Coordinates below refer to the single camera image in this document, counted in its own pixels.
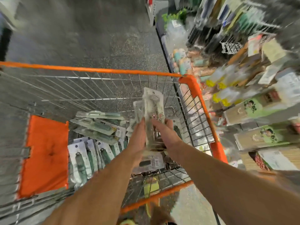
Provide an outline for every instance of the finger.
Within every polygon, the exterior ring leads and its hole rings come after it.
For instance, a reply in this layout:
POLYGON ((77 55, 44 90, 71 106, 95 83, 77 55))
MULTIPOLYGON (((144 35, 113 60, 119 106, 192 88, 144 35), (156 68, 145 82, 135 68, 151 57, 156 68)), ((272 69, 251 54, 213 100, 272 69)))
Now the finger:
POLYGON ((166 126, 169 128, 169 129, 172 129, 173 130, 173 121, 170 120, 170 119, 165 119, 165 123, 166 123, 166 126))
POLYGON ((166 125, 164 125, 164 124, 162 124, 159 120, 157 120, 157 119, 155 119, 155 118, 152 118, 151 119, 151 121, 152 121, 152 124, 158 129, 158 131, 164 131, 166 128, 167 128, 167 126, 166 125))

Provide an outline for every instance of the orange shopping cart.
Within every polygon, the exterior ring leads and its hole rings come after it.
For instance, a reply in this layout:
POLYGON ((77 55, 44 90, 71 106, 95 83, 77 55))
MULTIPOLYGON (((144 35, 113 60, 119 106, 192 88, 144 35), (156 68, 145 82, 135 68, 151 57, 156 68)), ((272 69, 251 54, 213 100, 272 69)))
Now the orange shopping cart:
MULTIPOLYGON (((67 121, 72 119, 77 111, 122 112, 125 117, 133 117, 133 101, 142 97, 144 87, 149 87, 164 94, 166 117, 176 118, 180 121, 183 130, 182 137, 186 143, 227 163, 223 147, 202 98, 200 87, 191 75, 14 62, 0 62, 0 64, 3 67, 0 80, 5 85, 1 89, 2 94, 11 99, 13 106, 32 115, 29 118, 28 131, 32 131, 33 126, 35 126, 37 135, 30 136, 31 142, 35 142, 35 137, 39 137, 38 134, 44 131, 38 124, 45 120, 44 126, 53 125, 53 128, 56 128, 58 125, 64 129, 59 134, 53 132, 51 134, 54 134, 52 137, 54 139, 65 139, 59 142, 59 146, 62 150, 67 151, 64 149, 68 143, 67 121)), ((64 166, 53 171, 46 169, 46 162, 43 161, 53 156, 49 153, 45 155, 37 153, 34 165, 30 169, 24 170, 26 164, 29 164, 30 160, 34 160, 33 151, 35 148, 38 147, 30 146, 29 140, 26 138, 24 148, 16 152, 18 155, 13 155, 18 157, 17 164, 23 166, 21 173, 20 169, 17 169, 13 174, 9 174, 19 177, 20 182, 18 182, 16 191, 13 193, 16 195, 17 192, 18 195, 0 206, 0 215, 2 215, 0 220, 15 216, 11 222, 13 224, 31 219, 37 213, 46 210, 50 213, 50 208, 54 208, 74 192, 74 189, 68 185, 68 168, 66 167, 68 165, 68 153, 58 155, 64 166), (29 156, 24 157, 26 146, 31 147, 31 149, 27 152, 29 156), (36 167, 41 166, 40 163, 44 163, 44 165, 36 171, 36 167), (44 175, 44 170, 48 170, 47 175, 44 175), (51 172, 54 173, 51 183, 55 177, 59 178, 59 182, 52 187, 47 187, 45 184, 47 182, 45 182, 38 191, 26 192, 26 186, 30 184, 32 178, 39 179, 41 176, 51 176, 51 172), (25 211, 32 213, 20 216, 25 211)), ((9 166, 10 158, 0 158, 2 161, 5 159, 7 166, 9 166)), ((179 191, 192 183, 185 170, 178 166, 133 176, 123 200, 121 213, 179 191), (151 185, 157 183, 158 188, 152 191, 151 185), (145 191, 146 185, 150 185, 147 193, 145 191)))

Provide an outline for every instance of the shopping cart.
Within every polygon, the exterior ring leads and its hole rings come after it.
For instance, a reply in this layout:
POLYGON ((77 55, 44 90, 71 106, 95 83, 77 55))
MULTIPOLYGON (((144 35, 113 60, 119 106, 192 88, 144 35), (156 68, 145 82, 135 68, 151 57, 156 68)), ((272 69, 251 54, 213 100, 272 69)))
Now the shopping cart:
MULTIPOLYGON (((122 112, 125 117, 133 117, 133 102, 142 98, 143 88, 159 90, 164 95, 166 117, 180 120, 183 140, 227 163, 200 87, 191 75, 14 62, 0 62, 0 65, 3 67, 0 76, 2 102, 9 100, 10 106, 17 109, 61 122, 72 119, 77 111, 122 112)), ((10 176, 19 177, 19 171, 17 169, 10 176)), ((192 183, 180 166, 134 176, 130 179, 121 213, 165 197, 192 183)), ((35 215, 47 209, 46 217, 57 203, 73 192, 74 189, 69 185, 67 190, 54 190, 26 199, 10 198, 0 207, 0 220, 13 215, 14 219, 7 224, 28 222, 29 219, 33 221, 35 215)))

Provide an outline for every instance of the wire mesh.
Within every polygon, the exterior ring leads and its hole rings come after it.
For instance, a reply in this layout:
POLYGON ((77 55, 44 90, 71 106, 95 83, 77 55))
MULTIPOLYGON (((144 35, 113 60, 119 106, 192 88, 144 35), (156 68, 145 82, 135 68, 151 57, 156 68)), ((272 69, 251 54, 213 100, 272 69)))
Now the wire mesh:
MULTIPOLYGON (((10 100, 11 103, 13 100, 15 107, 57 121, 70 120, 77 111, 92 110, 121 112, 125 117, 133 117, 133 102, 142 99, 143 88, 159 90, 164 95, 166 117, 180 120, 183 140, 211 155, 210 142, 214 138, 203 107, 199 98, 192 97, 187 85, 178 83, 177 77, 153 73, 116 74, 6 67, 1 74, 1 81, 3 87, 0 91, 5 94, 1 96, 1 101, 10 100)), ((122 207, 189 180, 185 170, 178 164, 136 175, 130 179, 122 207), (158 183, 159 187, 154 188, 154 183, 158 183)), ((18 181, 11 184, 16 185, 16 192, 18 181)), ((71 194, 71 190, 66 194, 64 192, 60 199, 71 194)), ((19 204, 19 201, 13 202, 12 208, 20 209, 19 204)), ((6 212, 2 213, 5 207, 0 206, 0 215, 8 216, 6 212)))

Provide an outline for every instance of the gray floor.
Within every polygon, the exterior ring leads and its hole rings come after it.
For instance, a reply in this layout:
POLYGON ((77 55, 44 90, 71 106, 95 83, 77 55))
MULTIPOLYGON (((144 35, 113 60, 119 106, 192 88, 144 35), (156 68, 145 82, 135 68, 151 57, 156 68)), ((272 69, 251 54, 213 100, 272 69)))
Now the gray floor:
MULTIPOLYGON (((22 0, 22 3, 20 28, 11 37, 7 61, 168 72, 144 0, 22 0)), ((0 132, 0 146, 21 147, 27 113, 18 104, 14 107, 13 93, 0 98, 0 118, 6 127, 0 132)), ((211 206, 195 186, 165 202, 178 224, 216 223, 211 206)), ((51 209, 23 223, 39 223, 51 209)), ((139 212, 139 223, 149 223, 142 208, 139 212)))

